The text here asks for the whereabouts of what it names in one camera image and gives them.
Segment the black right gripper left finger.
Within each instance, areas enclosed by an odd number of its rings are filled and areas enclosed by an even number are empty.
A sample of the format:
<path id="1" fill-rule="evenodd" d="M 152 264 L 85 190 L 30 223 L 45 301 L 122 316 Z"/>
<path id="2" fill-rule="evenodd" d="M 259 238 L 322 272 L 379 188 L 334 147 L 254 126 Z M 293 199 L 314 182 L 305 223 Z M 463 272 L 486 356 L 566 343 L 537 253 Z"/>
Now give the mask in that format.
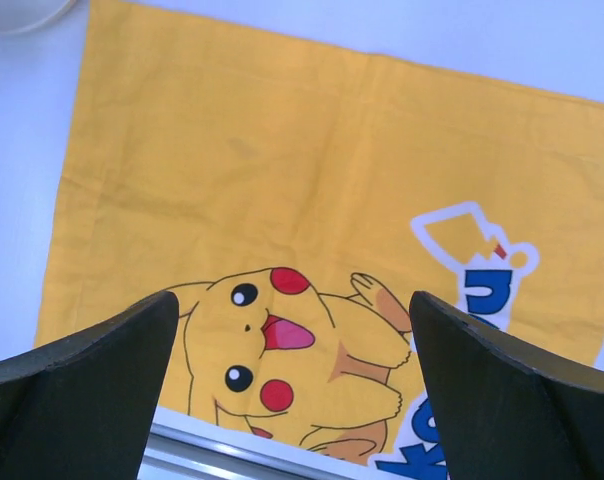
<path id="1" fill-rule="evenodd" d="M 171 292 L 0 361 L 0 479 L 134 479 L 178 326 Z"/>

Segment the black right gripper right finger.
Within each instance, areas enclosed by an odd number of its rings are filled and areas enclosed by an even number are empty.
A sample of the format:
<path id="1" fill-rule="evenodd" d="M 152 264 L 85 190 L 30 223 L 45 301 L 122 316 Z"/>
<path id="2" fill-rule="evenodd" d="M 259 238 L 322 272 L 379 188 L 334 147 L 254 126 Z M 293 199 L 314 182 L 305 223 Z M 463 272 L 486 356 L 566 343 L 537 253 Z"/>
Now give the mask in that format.
<path id="1" fill-rule="evenodd" d="M 454 479 L 604 479 L 604 371 L 417 291 L 410 319 Z"/>

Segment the white round plate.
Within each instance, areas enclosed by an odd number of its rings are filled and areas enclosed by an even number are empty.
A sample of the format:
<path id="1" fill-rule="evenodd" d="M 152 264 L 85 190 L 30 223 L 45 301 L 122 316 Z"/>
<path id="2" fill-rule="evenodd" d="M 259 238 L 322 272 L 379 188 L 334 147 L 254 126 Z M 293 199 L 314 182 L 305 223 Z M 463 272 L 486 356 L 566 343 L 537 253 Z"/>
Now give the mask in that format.
<path id="1" fill-rule="evenodd" d="M 0 0 L 0 36 L 29 33 L 60 20 L 75 0 Z"/>

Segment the yellow Pikachu placemat cloth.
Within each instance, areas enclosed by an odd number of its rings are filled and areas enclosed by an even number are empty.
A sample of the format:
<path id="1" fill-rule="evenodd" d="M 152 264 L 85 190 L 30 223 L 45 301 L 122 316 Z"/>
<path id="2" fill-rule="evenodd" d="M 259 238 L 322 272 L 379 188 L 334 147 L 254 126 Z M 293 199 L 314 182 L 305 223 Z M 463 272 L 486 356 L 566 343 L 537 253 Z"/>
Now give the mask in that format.
<path id="1" fill-rule="evenodd" d="M 448 477 L 417 290 L 604 370 L 604 104 L 89 11 L 38 344 L 173 291 L 163 424 L 362 479 Z"/>

